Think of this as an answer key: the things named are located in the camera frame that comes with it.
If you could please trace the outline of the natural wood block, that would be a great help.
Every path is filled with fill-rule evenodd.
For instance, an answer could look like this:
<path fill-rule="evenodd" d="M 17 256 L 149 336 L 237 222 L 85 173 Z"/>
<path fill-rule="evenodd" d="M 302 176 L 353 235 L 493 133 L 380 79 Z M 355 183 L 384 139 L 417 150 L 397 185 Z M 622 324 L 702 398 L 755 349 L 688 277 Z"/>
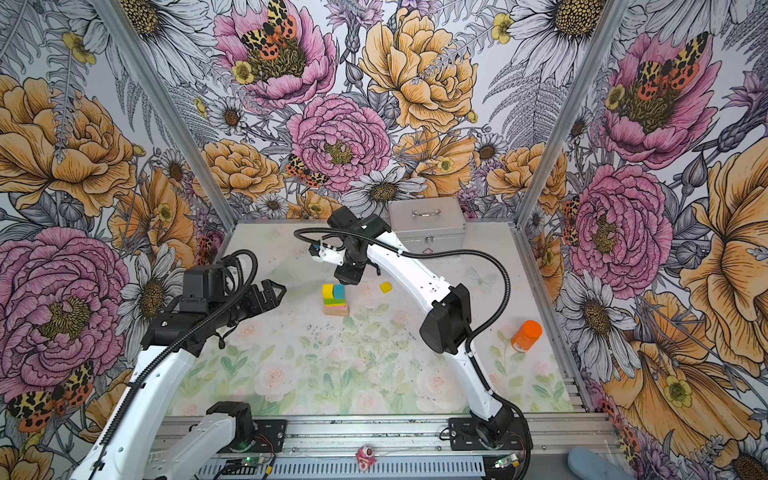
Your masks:
<path fill-rule="evenodd" d="M 347 317 L 350 315 L 348 306 L 324 306 L 323 313 L 328 316 Z"/>

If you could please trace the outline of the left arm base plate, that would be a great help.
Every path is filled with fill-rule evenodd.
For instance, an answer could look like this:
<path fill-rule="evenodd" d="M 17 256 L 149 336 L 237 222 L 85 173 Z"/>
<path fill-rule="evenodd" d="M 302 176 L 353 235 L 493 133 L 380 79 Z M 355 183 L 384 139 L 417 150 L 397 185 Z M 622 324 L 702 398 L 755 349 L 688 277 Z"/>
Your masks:
<path fill-rule="evenodd" d="M 238 452 L 248 454 L 274 453 L 283 451 L 288 422 L 278 420 L 252 420 L 245 427 L 245 437 L 237 445 Z"/>

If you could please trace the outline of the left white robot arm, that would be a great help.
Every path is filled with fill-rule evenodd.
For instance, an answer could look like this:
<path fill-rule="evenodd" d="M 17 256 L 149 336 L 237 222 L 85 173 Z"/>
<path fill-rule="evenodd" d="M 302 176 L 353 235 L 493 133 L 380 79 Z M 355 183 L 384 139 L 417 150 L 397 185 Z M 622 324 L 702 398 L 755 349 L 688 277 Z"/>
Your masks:
<path fill-rule="evenodd" d="M 186 271 L 181 295 L 150 324 L 135 372 L 73 478 L 190 479 L 221 450 L 240 452 L 255 444 L 250 407 L 219 401 L 160 459 L 150 458 L 171 401 L 208 339 L 276 309 L 286 293 L 285 286 L 255 282 L 233 265 Z"/>

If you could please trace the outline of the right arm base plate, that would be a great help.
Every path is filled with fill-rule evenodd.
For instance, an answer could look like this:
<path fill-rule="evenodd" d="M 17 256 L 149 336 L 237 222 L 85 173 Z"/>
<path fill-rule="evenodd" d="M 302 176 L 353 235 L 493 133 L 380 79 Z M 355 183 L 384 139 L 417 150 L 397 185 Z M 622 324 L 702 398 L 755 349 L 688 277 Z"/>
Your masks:
<path fill-rule="evenodd" d="M 482 421 L 476 417 L 451 417 L 447 438 L 452 451 L 523 451 L 532 446 L 520 418 Z"/>

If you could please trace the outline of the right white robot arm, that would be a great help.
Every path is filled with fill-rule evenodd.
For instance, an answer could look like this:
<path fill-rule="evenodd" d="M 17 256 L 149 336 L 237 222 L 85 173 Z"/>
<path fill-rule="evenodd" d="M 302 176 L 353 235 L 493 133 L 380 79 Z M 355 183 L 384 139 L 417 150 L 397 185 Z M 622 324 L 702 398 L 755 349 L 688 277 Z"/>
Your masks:
<path fill-rule="evenodd" d="M 335 266 L 334 277 L 343 285 L 360 282 L 367 266 L 385 271 L 397 280 L 426 312 L 419 329 L 430 350 L 448 359 L 461 385 L 476 422 L 475 437 L 484 447 L 498 449 L 514 419 L 522 414 L 504 400 L 487 378 L 474 340 L 497 320 L 509 305 L 511 280 L 507 269 L 494 256 L 475 249 L 443 252 L 412 252 L 380 216 L 357 217 L 343 207 L 328 219 L 326 227 L 301 228 L 294 237 L 309 245 L 318 262 Z M 471 295 L 462 284 L 452 285 L 423 264 L 425 260 L 472 256 L 493 265 L 504 282 L 499 307 L 474 328 Z"/>

